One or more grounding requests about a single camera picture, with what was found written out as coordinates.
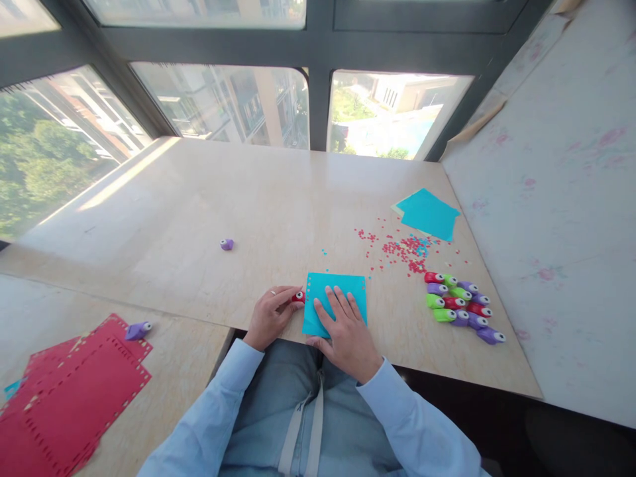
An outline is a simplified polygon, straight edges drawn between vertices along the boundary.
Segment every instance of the strap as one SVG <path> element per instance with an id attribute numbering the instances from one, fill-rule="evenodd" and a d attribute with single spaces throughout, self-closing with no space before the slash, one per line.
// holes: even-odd
<path id="1" fill-rule="evenodd" d="M 316 406 L 313 410 L 313 423 L 311 424 L 311 438 L 309 440 L 309 456 L 307 457 L 307 468 L 305 477 L 318 476 L 318 463 L 320 460 L 320 445 L 323 438 L 323 410 L 325 398 L 323 396 L 323 371 L 318 371 L 320 380 L 320 391 L 316 398 Z"/>
<path id="2" fill-rule="evenodd" d="M 310 397 L 311 393 L 305 398 L 304 401 L 298 403 L 293 411 L 293 414 L 291 415 L 290 426 L 287 429 L 285 443 L 283 444 L 283 451 L 280 453 L 280 460 L 278 461 L 278 472 L 283 474 L 285 477 L 289 477 L 292 475 L 293 450 L 296 447 L 298 432 L 300 431 L 303 409 L 305 409 L 305 404 Z"/>

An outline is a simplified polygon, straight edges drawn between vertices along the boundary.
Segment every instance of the red paper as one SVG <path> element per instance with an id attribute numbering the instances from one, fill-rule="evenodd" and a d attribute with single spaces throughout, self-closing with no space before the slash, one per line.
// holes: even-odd
<path id="1" fill-rule="evenodd" d="M 126 329 L 111 315 L 86 338 L 31 356 L 0 418 L 1 475 L 67 476 L 86 464 L 150 379 L 140 361 L 152 347 L 124 341 Z"/>

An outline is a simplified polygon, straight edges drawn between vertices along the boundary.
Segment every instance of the hand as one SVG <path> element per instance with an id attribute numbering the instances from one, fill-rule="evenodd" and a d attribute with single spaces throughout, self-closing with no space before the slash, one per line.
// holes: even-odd
<path id="1" fill-rule="evenodd" d="M 331 335 L 331 344 L 321 337 L 308 338 L 307 344 L 318 348 L 329 361 L 349 376 L 366 384 L 376 375 L 384 359 L 373 344 L 371 333 L 364 324 L 353 295 L 348 293 L 345 298 L 343 291 L 337 286 L 333 291 L 326 287 L 325 291 L 336 321 L 327 314 L 320 300 L 315 298 L 313 305 L 320 322 Z"/>
<path id="2" fill-rule="evenodd" d="M 254 306 L 252 321 L 243 342 L 255 350 L 265 351 L 283 332 L 294 311 L 305 306 L 301 301 L 290 302 L 302 289 L 301 286 L 281 286 L 266 291 Z"/>

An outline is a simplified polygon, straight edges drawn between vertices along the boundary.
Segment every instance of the toy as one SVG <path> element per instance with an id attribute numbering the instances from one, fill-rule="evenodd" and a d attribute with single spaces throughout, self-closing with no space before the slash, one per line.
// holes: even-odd
<path id="1" fill-rule="evenodd" d="M 453 310 L 449 309 L 436 309 L 433 310 L 433 316 L 440 323 L 454 323 L 457 314 Z"/>
<path id="2" fill-rule="evenodd" d="M 490 298 L 486 295 L 482 295 L 481 293 L 475 293 L 470 300 L 484 306 L 490 304 Z"/>
<path id="3" fill-rule="evenodd" d="M 453 276 L 453 275 L 442 275 L 444 277 L 444 285 L 446 285 L 447 287 L 454 287 L 455 285 L 457 285 L 457 279 Z"/>
<path id="4" fill-rule="evenodd" d="M 436 274 L 435 272 L 426 272 L 424 274 L 424 281 L 426 283 L 444 283 L 444 276 L 442 274 Z"/>
<path id="5" fill-rule="evenodd" d="M 291 301 L 301 301 L 302 303 L 305 303 L 305 292 L 302 290 L 299 291 L 293 297 L 291 297 Z"/>
<path id="6" fill-rule="evenodd" d="M 224 238 L 221 241 L 221 248 L 225 251 L 232 250 L 232 248 L 234 248 L 234 240 L 231 238 Z"/>
<path id="7" fill-rule="evenodd" d="M 462 298 L 465 300 L 469 300 L 472 298 L 472 293 L 464 290 L 463 288 L 455 287 L 449 292 L 450 296 L 454 296 L 455 298 Z"/>
<path id="8" fill-rule="evenodd" d="M 497 330 L 493 330 L 491 327 L 478 329 L 477 336 L 486 341 L 489 345 L 505 343 L 505 335 Z"/>
<path id="9" fill-rule="evenodd" d="M 464 310 L 457 310 L 455 311 L 455 315 L 457 315 L 457 318 L 454 321 L 451 321 L 451 325 L 453 326 L 457 326 L 457 327 L 465 327 L 468 326 L 468 313 L 465 312 Z"/>
<path id="10" fill-rule="evenodd" d="M 474 313 L 467 312 L 468 314 L 468 326 L 473 328 L 474 330 L 478 330 L 481 328 L 485 328 L 488 326 L 488 320 L 479 315 L 475 315 Z"/>
<path id="11" fill-rule="evenodd" d="M 150 321 L 144 321 L 142 323 L 135 323 L 128 327 L 126 331 L 126 340 L 135 341 L 146 336 L 146 333 L 152 329 L 152 323 Z"/>
<path id="12" fill-rule="evenodd" d="M 448 309 L 460 309 L 461 307 L 466 306 L 466 300 L 462 299 L 462 298 L 455 298 L 455 297 L 445 297 L 443 298 L 444 303 L 446 305 L 446 308 Z"/>
<path id="13" fill-rule="evenodd" d="M 444 300 L 437 295 L 429 293 L 428 295 L 426 295 L 426 306 L 433 309 L 443 308 Z"/>
<path id="14" fill-rule="evenodd" d="M 479 291 L 479 288 L 477 287 L 477 285 L 475 285 L 472 282 L 457 282 L 457 286 L 459 288 L 463 288 L 464 290 L 470 293 L 477 293 Z"/>
<path id="15" fill-rule="evenodd" d="M 448 292 L 449 288 L 444 284 L 429 283 L 426 290 L 433 295 L 443 296 L 444 293 Z"/>
<path id="16" fill-rule="evenodd" d="M 479 303 L 474 303 L 473 301 L 468 304 L 466 311 L 483 316 L 484 318 L 490 318 L 492 316 L 492 310 L 490 308 L 486 308 L 485 306 L 480 305 Z"/>

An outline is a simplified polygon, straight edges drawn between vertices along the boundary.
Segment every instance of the floor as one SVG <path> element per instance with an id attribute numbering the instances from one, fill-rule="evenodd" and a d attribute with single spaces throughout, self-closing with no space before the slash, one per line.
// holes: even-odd
<path id="1" fill-rule="evenodd" d="M 244 335 L 244 331 L 235 331 L 235 338 Z M 636 475 L 634 429 L 506 391 L 400 366 L 396 369 L 413 391 L 455 422 L 477 446 L 482 457 L 498 462 L 504 476 Z M 562 468 L 550 463 L 550 458 L 544 459 L 548 462 L 544 465 L 533 450 L 526 430 L 528 412 L 547 416 L 543 427 L 532 435 L 537 436 L 535 442 L 545 443 L 551 454 L 549 457 Z M 551 425 L 558 420 L 555 416 L 568 420 L 566 430 L 558 423 Z M 584 442 L 572 437 L 577 434 L 584 435 Z M 603 443 L 609 447 L 607 452 L 602 449 Z"/>

